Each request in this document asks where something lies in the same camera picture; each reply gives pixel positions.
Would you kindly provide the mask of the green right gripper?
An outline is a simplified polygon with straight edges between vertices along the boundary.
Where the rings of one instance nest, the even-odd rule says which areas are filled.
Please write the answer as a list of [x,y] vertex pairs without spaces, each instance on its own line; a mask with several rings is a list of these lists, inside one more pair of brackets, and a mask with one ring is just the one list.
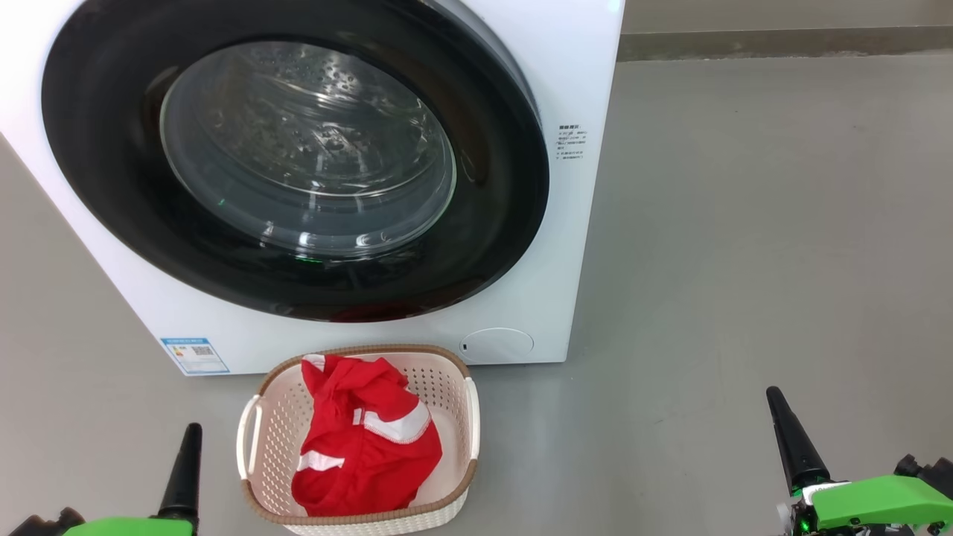
[[855,535],[906,527],[951,530],[951,498],[919,477],[830,482],[830,472],[779,387],[766,389],[780,461],[792,497],[777,506],[782,535]]

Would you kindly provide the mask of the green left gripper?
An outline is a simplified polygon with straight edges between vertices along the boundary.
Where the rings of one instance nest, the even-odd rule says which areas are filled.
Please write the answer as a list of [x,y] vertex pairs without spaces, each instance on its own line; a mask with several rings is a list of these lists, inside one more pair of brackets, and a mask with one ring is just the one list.
[[190,536],[200,521],[203,428],[187,425],[154,517],[106,517],[72,526],[65,536]]

